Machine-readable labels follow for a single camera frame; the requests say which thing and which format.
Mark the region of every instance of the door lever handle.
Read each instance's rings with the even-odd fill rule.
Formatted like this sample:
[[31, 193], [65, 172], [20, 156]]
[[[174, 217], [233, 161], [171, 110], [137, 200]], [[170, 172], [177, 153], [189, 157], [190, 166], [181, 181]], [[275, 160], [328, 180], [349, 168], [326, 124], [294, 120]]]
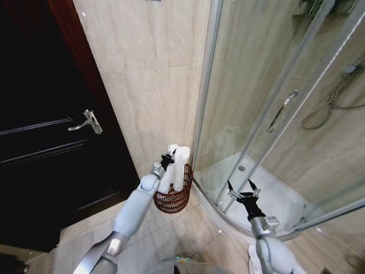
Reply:
[[276, 113], [274, 119], [271, 121], [270, 125], [268, 126], [268, 128], [266, 129], [266, 131], [268, 133], [271, 133], [274, 131], [274, 125], [276, 120], [278, 119], [278, 117], [280, 116], [281, 112], [284, 110], [284, 108], [286, 107], [286, 105], [290, 102], [290, 100], [292, 100], [294, 97], [297, 97], [298, 95], [298, 90], [294, 90], [293, 92], [291, 92], [284, 100], [284, 102], [282, 102], [278, 112]]
[[103, 132], [102, 127], [98, 123], [98, 120], [96, 120], [94, 112], [92, 110], [91, 111], [85, 110], [84, 116], [86, 117], [85, 122], [75, 127], [69, 127], [68, 130], [69, 131], [79, 130], [80, 128], [86, 126], [87, 124], [90, 124], [96, 134], [101, 134]]

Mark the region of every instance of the beige tile wall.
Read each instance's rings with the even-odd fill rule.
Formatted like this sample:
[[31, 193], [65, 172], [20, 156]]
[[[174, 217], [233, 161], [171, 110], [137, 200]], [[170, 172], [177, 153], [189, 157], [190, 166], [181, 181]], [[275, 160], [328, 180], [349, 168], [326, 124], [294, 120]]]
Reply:
[[191, 147], [210, 0], [74, 0], [139, 176]]

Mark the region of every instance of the bathroom floor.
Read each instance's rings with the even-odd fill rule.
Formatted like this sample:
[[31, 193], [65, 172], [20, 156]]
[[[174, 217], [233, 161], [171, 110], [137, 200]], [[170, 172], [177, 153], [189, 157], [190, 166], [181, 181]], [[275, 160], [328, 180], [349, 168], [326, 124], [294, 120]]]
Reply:
[[[76, 223], [62, 231], [60, 244], [49, 254], [28, 262], [29, 274], [70, 274], [93, 243], [105, 238], [123, 203]], [[230, 237], [209, 218], [192, 191], [183, 211], [170, 215], [160, 212], [154, 204], [127, 248], [116, 259], [118, 273], [146, 274], [160, 260], [186, 256], [198, 261], [219, 265], [233, 273], [248, 273], [248, 246], [252, 238]], [[327, 267], [333, 273], [354, 269], [346, 258], [352, 254], [343, 250], [338, 239], [323, 227], [302, 233], [288, 246], [308, 273], [321, 273]]]
[[[118, 207], [111, 209], [116, 215]], [[83, 220], [88, 227], [98, 220]], [[93, 243], [111, 231], [114, 217], [80, 235], [82, 225], [75, 224], [63, 231], [58, 248], [31, 261], [29, 274], [70, 274]], [[248, 272], [248, 243], [234, 242], [209, 219], [194, 194], [181, 212], [165, 214], [152, 203], [138, 233], [116, 259], [118, 273], [145, 274], [160, 260], [186, 256], [198, 261], [218, 264], [234, 273]]]

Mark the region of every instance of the shower enclosure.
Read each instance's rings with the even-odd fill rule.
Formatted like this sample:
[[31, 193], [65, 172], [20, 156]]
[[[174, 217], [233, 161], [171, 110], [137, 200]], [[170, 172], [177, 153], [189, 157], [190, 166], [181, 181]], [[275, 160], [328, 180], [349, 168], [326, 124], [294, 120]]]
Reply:
[[365, 205], [365, 1], [212, 0], [194, 177], [243, 231], [227, 181], [289, 235]]

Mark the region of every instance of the red wire basket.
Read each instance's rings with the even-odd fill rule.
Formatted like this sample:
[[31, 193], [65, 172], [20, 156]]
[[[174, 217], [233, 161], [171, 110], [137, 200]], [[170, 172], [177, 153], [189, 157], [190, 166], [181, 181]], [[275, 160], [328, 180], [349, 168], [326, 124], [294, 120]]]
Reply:
[[175, 191], [170, 185], [167, 194], [157, 191], [153, 197], [156, 207], [165, 213], [176, 213], [184, 209], [189, 201], [190, 189], [193, 181], [193, 170], [188, 164], [185, 165], [184, 186], [181, 191]]

